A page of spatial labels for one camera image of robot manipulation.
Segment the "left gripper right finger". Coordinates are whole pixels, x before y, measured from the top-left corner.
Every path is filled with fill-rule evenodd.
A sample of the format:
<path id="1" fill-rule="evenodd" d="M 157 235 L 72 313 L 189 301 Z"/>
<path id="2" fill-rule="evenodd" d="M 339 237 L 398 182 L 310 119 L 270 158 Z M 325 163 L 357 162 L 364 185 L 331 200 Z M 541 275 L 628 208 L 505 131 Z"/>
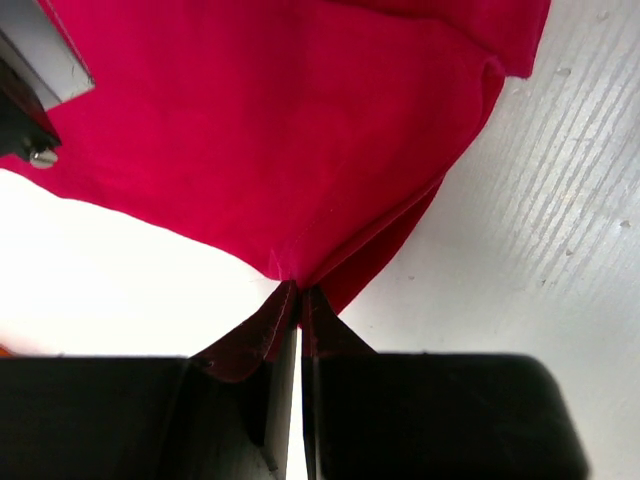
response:
<path id="1" fill-rule="evenodd" d="M 373 350 L 317 288 L 301 303 L 312 479 L 585 479 L 554 377 L 514 354 Z"/>

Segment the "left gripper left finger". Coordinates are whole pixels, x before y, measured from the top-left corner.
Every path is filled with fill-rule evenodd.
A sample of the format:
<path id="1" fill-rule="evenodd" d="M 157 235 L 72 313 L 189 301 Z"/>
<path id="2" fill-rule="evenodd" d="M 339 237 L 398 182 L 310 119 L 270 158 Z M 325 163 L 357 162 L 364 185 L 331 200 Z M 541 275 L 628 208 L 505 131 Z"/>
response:
<path id="1" fill-rule="evenodd" d="M 192 357 L 1 362 L 5 479 L 282 479 L 298 290 Z"/>

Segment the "red t-shirt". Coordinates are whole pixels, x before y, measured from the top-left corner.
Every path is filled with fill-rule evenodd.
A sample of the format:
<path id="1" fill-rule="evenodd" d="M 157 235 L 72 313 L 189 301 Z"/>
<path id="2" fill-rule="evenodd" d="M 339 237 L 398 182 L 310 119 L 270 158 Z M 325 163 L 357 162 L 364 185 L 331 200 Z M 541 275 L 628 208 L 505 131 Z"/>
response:
<path id="1" fill-rule="evenodd" d="M 393 258 L 546 1 L 54 1 L 96 81 L 58 163 L 3 169 L 219 248 L 344 309 Z"/>

